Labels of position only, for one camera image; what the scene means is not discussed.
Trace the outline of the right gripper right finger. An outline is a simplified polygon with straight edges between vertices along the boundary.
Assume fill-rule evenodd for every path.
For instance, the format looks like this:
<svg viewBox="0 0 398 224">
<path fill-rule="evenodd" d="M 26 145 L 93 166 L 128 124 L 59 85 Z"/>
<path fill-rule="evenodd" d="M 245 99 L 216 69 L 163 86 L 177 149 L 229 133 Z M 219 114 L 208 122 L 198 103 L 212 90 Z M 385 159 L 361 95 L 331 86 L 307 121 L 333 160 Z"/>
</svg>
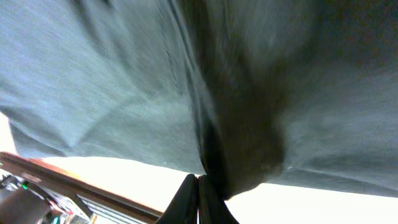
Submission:
<svg viewBox="0 0 398 224">
<path fill-rule="evenodd" d="M 198 178 L 200 224 L 239 224 L 206 175 Z"/>
</svg>

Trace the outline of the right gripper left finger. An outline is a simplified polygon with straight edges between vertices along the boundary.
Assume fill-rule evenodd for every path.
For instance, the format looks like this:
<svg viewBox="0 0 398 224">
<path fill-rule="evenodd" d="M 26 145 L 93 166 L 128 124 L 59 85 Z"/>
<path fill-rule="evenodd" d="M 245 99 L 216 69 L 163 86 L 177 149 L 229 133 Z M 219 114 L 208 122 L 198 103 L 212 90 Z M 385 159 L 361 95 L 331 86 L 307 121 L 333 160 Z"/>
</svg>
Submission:
<svg viewBox="0 0 398 224">
<path fill-rule="evenodd" d="M 198 179 L 188 174 L 156 224 L 197 224 Z"/>
</svg>

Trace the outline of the black t-shirt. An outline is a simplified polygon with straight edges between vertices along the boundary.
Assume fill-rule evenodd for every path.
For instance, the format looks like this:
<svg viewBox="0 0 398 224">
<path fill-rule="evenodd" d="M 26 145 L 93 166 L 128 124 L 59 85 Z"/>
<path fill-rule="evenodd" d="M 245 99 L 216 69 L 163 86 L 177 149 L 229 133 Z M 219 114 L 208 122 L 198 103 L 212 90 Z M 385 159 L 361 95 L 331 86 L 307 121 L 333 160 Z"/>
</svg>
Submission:
<svg viewBox="0 0 398 224">
<path fill-rule="evenodd" d="M 26 158 L 397 196 L 396 1 L 2 1 Z"/>
</svg>

